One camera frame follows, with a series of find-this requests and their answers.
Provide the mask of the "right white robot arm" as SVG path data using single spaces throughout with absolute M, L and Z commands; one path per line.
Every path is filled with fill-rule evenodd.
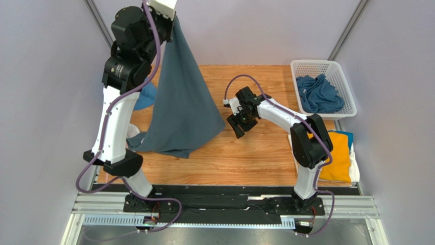
M 331 159 L 333 150 L 322 117 L 297 113 L 267 94 L 254 94 L 249 87 L 239 90 L 234 98 L 224 98 L 223 104 L 232 110 L 227 122 L 237 138 L 257 125 L 259 119 L 274 123 L 290 135 L 298 176 L 289 202 L 297 213 L 309 211 L 317 197 L 320 170 Z

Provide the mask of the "white plastic basket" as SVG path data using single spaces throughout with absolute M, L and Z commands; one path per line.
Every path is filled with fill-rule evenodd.
M 311 115 L 302 107 L 300 96 L 298 95 L 297 77 L 310 76 L 317 77 L 324 74 L 325 78 L 337 90 L 338 96 L 344 100 L 342 110 L 335 113 L 321 113 L 320 116 L 324 120 L 340 120 L 346 117 L 354 117 L 357 114 L 357 107 L 353 98 L 353 94 L 347 82 L 346 76 L 341 65 L 335 61 L 328 60 L 294 60 L 291 62 L 291 72 L 294 84 L 294 90 L 297 94 L 298 108 L 301 113 Z

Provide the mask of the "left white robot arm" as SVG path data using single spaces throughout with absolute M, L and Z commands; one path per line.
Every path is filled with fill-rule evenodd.
M 160 62 L 161 45 L 172 39 L 175 6 L 175 1 L 144 1 L 141 7 L 119 10 L 111 25 L 115 40 L 104 65 L 99 132 L 83 158 L 124 182 L 130 191 L 125 199 L 127 212 L 159 207 L 155 190 L 141 169 L 143 158 L 126 147 L 126 139 L 140 92 L 156 74 L 152 63 Z

